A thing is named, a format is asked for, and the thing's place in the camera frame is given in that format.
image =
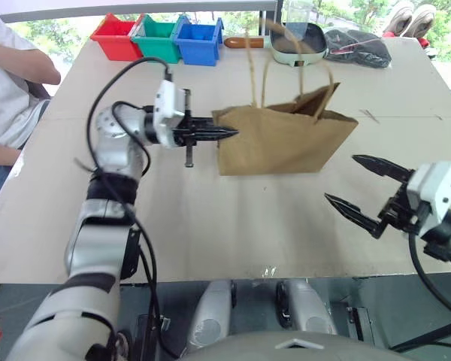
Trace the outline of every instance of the sneaker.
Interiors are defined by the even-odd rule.
[[[404,32],[405,38],[424,38],[426,32],[434,25],[436,7],[434,5],[421,5],[413,14],[413,21]]]
[[[408,1],[400,1],[394,5],[386,18],[388,25],[383,33],[391,32],[394,36],[401,36],[413,21],[413,9],[413,3]]]

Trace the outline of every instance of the white t-shirt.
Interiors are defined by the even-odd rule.
[[[18,50],[36,47],[0,20],[0,45]],[[18,148],[37,125],[43,101],[29,94],[28,84],[0,68],[0,144]]]

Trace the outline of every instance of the paper bag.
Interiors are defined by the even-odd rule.
[[[218,125],[239,130],[238,135],[219,142],[219,173],[252,175],[320,171],[358,124],[353,118],[324,110],[339,85],[332,82],[330,71],[329,79],[329,86],[301,95],[290,103],[214,111],[214,121]]]

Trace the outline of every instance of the white tabletop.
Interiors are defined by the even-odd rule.
[[[7,0],[0,1],[6,23],[114,14],[183,11],[276,11],[276,0]]]
[[[150,147],[153,166],[141,181],[136,208],[156,249],[159,280],[371,276],[413,272],[407,240],[387,229],[380,240],[345,220],[324,199],[331,193],[375,217],[398,183],[366,171],[351,155],[371,154],[416,168],[451,160],[451,92],[417,41],[386,39],[390,68],[329,63],[341,85],[329,109],[359,125],[317,174],[220,177],[216,145]],[[266,50],[254,50],[257,84]],[[0,282],[56,283],[66,279],[63,252],[89,175],[85,119],[99,90],[125,65],[86,44],[0,193]],[[242,50],[221,50],[217,67],[173,65],[174,80],[192,90],[192,112],[250,102]],[[99,105],[116,100],[151,104],[162,78],[159,64],[130,71]],[[319,65],[305,69],[306,89],[324,85]],[[267,103],[297,95],[297,68],[274,63]],[[422,256],[427,272],[451,266]],[[132,281],[143,281],[139,272]]]

